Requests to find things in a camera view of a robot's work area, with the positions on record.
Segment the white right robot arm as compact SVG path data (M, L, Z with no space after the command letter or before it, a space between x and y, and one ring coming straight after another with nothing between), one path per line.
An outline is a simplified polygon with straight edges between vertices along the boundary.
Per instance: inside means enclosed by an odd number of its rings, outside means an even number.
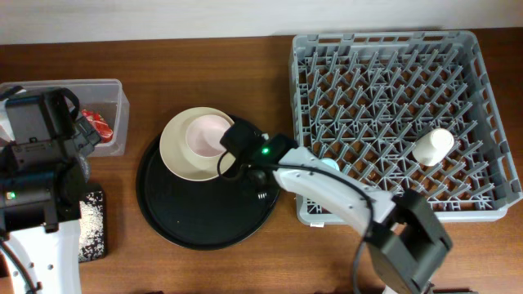
M342 219L361 237L351 274L367 248L388 293L423 293L453 247L430 204L418 192L375 189L330 167L284 134L262 133L243 119L220 139L258 186L277 185Z

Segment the white plastic cup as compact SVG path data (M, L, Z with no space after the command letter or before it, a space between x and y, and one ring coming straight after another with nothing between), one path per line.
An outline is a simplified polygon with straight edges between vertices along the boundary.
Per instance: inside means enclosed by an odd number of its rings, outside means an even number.
M453 147L452 133L444 128L437 128L414 142L412 155L423 166L433 167L440 163Z

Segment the pile of rice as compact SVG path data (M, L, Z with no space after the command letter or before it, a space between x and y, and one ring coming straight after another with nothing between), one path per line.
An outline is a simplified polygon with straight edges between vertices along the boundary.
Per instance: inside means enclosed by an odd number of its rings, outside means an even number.
M105 254L103 214L97 206L81 202L78 260L94 261Z

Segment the beige round plate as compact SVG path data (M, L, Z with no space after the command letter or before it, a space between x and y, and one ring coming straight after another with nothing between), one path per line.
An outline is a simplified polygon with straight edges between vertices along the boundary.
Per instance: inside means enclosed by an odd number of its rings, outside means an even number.
M186 143L186 130L196 118L215 114L234 124L234 120L218 109L195 107L172 118L160 136L159 152L165 166L176 176L191 181L206 181L224 174L235 162L230 153L214 158L203 158L194 154Z

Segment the pink bowl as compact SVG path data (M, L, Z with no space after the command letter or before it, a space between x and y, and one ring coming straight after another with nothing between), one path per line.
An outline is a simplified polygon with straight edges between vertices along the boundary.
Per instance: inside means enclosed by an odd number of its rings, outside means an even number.
M186 130L189 149L203 158L214 158L225 153L220 143L231 123L222 116L206 114L193 120Z

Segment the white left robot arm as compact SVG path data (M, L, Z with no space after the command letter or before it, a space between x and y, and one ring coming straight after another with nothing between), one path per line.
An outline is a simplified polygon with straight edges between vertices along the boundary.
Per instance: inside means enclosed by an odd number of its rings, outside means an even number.
M80 200L101 137L68 88L1 94L1 253L16 293L79 293Z

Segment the red candy wrapper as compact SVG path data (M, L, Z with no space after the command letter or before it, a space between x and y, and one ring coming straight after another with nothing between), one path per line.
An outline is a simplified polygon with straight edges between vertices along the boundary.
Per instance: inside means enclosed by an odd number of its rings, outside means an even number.
M95 130L101 137L102 143L109 143L112 141L114 131L99 113L83 109L82 115L95 128Z

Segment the light blue plastic cup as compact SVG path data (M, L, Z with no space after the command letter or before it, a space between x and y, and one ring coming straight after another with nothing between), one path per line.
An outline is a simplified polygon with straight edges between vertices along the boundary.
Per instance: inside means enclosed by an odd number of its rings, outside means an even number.
M322 158L321 162L326 164L326 165L328 165L329 167L337 170L337 171L340 171L340 168L339 168L337 162L335 160L331 159L331 158Z

